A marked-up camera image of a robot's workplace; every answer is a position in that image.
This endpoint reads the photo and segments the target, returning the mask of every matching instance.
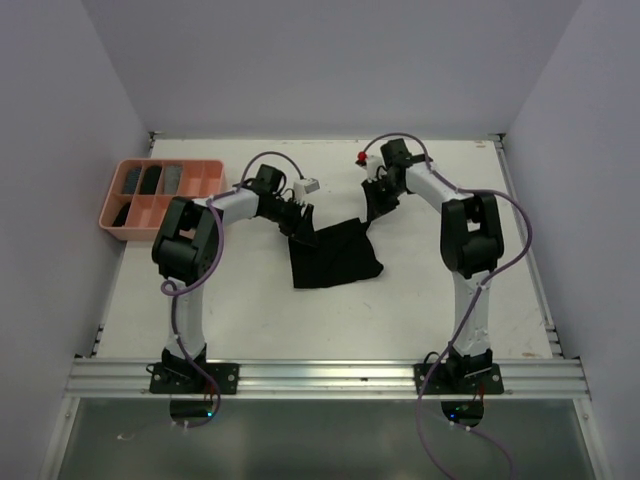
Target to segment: metal frame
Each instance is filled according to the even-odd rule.
[[[604,443],[596,427],[591,401],[588,399],[576,399],[573,401],[573,405],[576,409],[578,423],[580,424],[582,437],[584,438],[596,479],[608,480],[613,478],[611,464],[609,463]]]
[[[62,406],[60,407],[56,424],[53,427],[49,447],[40,468],[38,477],[40,480],[58,478],[79,405],[79,397],[67,397],[62,400]]]
[[[500,163],[500,170],[502,170],[502,176],[504,177],[504,182],[507,186],[507,193],[515,200],[518,200],[518,195],[516,195],[515,187],[513,185],[513,179],[511,178],[511,173],[509,172],[504,145],[502,144],[501,140],[494,140],[493,145],[496,149],[496,154],[498,155],[498,162]],[[518,231],[520,233],[520,238],[522,239],[522,241],[524,241],[527,230],[525,228],[524,222],[517,212],[515,214],[515,217]],[[542,286],[542,279],[540,278],[538,264],[536,263],[533,252],[530,251],[527,254],[526,260],[527,264],[529,265],[529,271],[531,272],[531,281],[533,282],[534,290],[536,291],[536,296],[538,297],[540,310],[542,310],[547,325],[554,325],[553,317],[551,316],[551,310],[549,309],[549,304],[547,303],[547,296],[545,295],[544,287]]]
[[[77,359],[65,395],[79,398],[169,398],[148,391],[146,366],[154,360]],[[235,361],[240,364],[238,399],[414,400],[415,361]],[[509,399],[588,399],[579,360],[504,360],[504,395]],[[172,398],[200,398],[174,395]],[[425,400],[466,399],[464,395]]]
[[[491,138],[510,195],[517,198],[501,139]],[[521,236],[523,225],[518,221]],[[589,390],[580,360],[565,360],[540,274],[532,253],[527,256],[554,359],[498,361],[505,394],[487,401],[512,399],[573,400],[580,429],[597,479],[612,478],[604,445],[597,432]],[[41,470],[41,479],[57,478],[82,398],[169,398],[148,391],[147,364],[157,359],[76,359],[69,375],[62,408]],[[412,360],[398,361],[234,361],[241,365],[237,395],[225,399],[415,400]],[[171,398],[200,398],[180,395]],[[428,396],[424,401],[467,399],[466,396]]]

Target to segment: red object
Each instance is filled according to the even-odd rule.
[[[358,165],[364,165],[367,163],[367,154],[364,152],[358,153],[358,160],[356,161]]]

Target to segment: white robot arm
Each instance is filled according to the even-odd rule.
[[[175,302],[175,310],[171,303],[169,337],[161,363],[154,366],[152,393],[194,393],[204,386],[189,360],[208,368],[202,331],[202,282],[223,240],[218,237],[210,208],[215,209],[224,227],[245,218],[263,217],[277,223],[280,232],[291,240],[317,244],[313,205],[302,201],[305,193],[319,188],[317,181],[297,180],[293,197],[285,200],[280,193],[284,179],[280,170],[261,165],[255,178],[229,194],[213,199],[171,200],[153,245],[152,259],[160,274],[183,293],[170,299]]]
[[[497,202],[493,195],[459,193],[443,183],[423,155],[412,155],[404,140],[391,140],[381,148],[382,157],[361,156],[367,170],[362,186],[368,219],[374,220],[399,205],[403,193],[416,194],[441,214],[440,251],[453,274],[456,331],[468,310],[480,281],[497,267],[504,243]],[[468,224],[478,225],[470,230]],[[488,331],[488,292],[479,298],[471,316],[452,346],[447,370],[454,378],[491,370]]]

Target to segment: white backdrop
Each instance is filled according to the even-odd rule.
[[[640,470],[638,18],[635,0],[585,0],[507,136],[560,340],[620,479]]]
[[[580,0],[83,0],[147,129],[505,132]]]

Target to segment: black fabric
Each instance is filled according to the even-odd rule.
[[[326,288],[380,275],[367,237],[369,223],[354,218],[317,232],[317,248],[289,240],[294,288]]]
[[[140,184],[140,195],[155,195],[161,173],[162,167],[160,165],[153,165],[144,171]]]
[[[118,215],[116,215],[116,219],[113,221],[112,227],[123,227],[125,222],[127,221],[127,217],[129,216],[129,209],[131,208],[131,202],[125,203]]]

